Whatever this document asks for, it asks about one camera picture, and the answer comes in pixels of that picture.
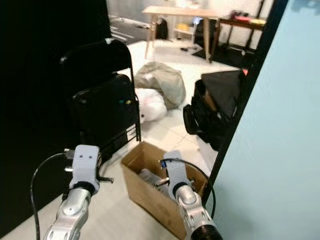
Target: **silver robot arm segment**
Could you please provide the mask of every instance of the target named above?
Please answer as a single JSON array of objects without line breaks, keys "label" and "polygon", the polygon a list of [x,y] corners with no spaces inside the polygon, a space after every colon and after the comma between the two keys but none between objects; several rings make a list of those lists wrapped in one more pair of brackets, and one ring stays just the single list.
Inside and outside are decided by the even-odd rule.
[{"label": "silver robot arm segment", "polygon": [[[181,159],[182,156],[176,150],[166,153],[164,158]],[[202,206],[200,196],[191,187],[185,164],[176,161],[166,161],[161,164],[167,170],[168,179],[165,182],[169,182],[169,196],[176,201],[183,219],[185,240],[222,240],[214,221]]]},{"label": "silver robot arm segment", "polygon": [[98,193],[101,182],[113,183],[113,178],[97,176],[101,164],[99,148],[78,145],[75,151],[68,150],[65,156],[73,160],[72,180],[67,198],[61,203],[55,222],[45,234],[44,240],[78,240],[81,228],[89,216],[91,197]]}]

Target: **black curtain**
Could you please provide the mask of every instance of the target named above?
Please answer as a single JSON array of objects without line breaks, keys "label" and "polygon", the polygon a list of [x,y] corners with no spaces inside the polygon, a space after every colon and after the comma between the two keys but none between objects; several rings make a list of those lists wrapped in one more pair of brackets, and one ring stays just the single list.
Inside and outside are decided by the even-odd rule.
[{"label": "black curtain", "polygon": [[[66,108],[61,56],[111,33],[105,0],[2,0],[0,31],[2,237],[32,215],[37,166],[80,141]],[[64,166],[57,159],[39,173],[38,209],[62,193]]]}]

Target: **wooden table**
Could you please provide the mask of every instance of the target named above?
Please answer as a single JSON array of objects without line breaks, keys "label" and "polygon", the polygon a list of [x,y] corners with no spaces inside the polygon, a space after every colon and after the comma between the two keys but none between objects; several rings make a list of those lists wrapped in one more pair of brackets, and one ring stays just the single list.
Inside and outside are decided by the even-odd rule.
[{"label": "wooden table", "polygon": [[187,17],[201,17],[203,18],[203,38],[205,59],[210,62],[210,50],[209,50],[209,38],[210,38],[210,26],[209,18],[217,18],[217,14],[214,10],[210,9],[192,9],[182,7],[166,7],[166,6],[148,6],[143,10],[144,14],[151,15],[151,24],[147,36],[147,45],[145,50],[145,58],[148,55],[149,43],[152,41],[154,47],[156,32],[157,32],[157,18],[158,15],[171,15],[171,16],[187,16]]}]

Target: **light blue wall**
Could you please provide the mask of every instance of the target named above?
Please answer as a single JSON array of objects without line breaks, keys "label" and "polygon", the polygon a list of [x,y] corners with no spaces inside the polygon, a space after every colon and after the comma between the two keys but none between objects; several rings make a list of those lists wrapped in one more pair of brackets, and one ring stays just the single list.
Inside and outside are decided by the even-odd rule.
[{"label": "light blue wall", "polygon": [[215,182],[226,240],[320,239],[320,1],[308,3],[289,1]]}]

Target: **cardboard box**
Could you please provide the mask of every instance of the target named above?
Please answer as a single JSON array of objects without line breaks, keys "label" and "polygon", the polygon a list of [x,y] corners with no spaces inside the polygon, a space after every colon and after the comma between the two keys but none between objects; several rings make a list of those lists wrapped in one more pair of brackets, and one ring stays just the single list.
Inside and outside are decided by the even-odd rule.
[{"label": "cardboard box", "polygon": [[[121,161],[127,191],[132,201],[140,205],[178,239],[186,237],[185,226],[179,214],[176,202],[158,191],[154,186],[139,177],[142,169],[149,169],[161,178],[166,178],[166,170],[161,169],[159,160],[164,157],[164,150],[147,142],[141,142]],[[194,180],[197,193],[202,196],[206,179],[200,172],[186,165],[187,176]]]}]

